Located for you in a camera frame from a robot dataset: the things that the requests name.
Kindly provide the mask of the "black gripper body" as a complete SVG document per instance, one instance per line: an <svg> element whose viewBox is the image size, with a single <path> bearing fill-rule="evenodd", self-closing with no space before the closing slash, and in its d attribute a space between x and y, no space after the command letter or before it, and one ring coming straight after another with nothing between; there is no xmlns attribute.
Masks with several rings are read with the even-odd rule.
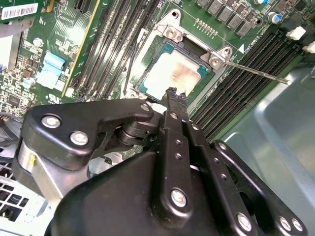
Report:
<svg viewBox="0 0 315 236"><path fill-rule="evenodd" d="M193 215L179 229L165 227L151 207L157 154L136 155L76 186L59 203L53 236L217 236L198 171L191 171Z"/></svg>

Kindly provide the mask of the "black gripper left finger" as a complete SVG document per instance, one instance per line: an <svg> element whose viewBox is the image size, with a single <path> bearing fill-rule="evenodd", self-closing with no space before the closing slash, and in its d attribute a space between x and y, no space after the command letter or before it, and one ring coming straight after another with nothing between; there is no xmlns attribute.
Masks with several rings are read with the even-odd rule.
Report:
<svg viewBox="0 0 315 236"><path fill-rule="evenodd" d="M138 145L159 157L163 175L189 170L186 97L166 92L159 113L139 98L35 106L27 111L13 161L24 186L57 208L73 188L89 180L89 162Z"/></svg>

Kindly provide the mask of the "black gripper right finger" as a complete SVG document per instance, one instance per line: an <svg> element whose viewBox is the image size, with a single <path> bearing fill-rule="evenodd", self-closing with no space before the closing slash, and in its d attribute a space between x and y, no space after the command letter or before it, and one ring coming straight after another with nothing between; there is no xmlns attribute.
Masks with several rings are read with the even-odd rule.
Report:
<svg viewBox="0 0 315 236"><path fill-rule="evenodd" d="M195 211L180 236L306 236L298 216L225 142L186 120Z"/></svg>

